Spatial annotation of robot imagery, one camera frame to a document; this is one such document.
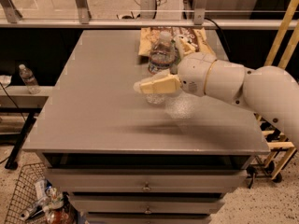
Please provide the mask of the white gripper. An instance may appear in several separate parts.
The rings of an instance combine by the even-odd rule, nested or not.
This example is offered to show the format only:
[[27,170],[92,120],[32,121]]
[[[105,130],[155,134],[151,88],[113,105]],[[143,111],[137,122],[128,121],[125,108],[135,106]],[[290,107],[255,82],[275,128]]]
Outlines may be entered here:
[[174,93],[181,87],[189,94],[199,97],[205,95],[206,75],[211,65],[217,61],[216,56],[195,52],[195,47],[179,36],[175,37],[175,44],[179,56],[183,58],[178,65],[178,76],[156,74],[137,81],[133,86],[134,91],[143,94],[163,94]]

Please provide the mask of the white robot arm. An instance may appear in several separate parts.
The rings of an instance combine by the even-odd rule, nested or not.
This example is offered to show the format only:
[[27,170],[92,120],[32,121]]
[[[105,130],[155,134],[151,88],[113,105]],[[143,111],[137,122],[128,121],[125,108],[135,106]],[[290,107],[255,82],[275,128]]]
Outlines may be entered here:
[[210,53],[195,52],[180,61],[176,74],[159,72],[137,81],[134,90],[144,94],[183,90],[253,111],[299,148],[299,85],[279,67],[254,70]]

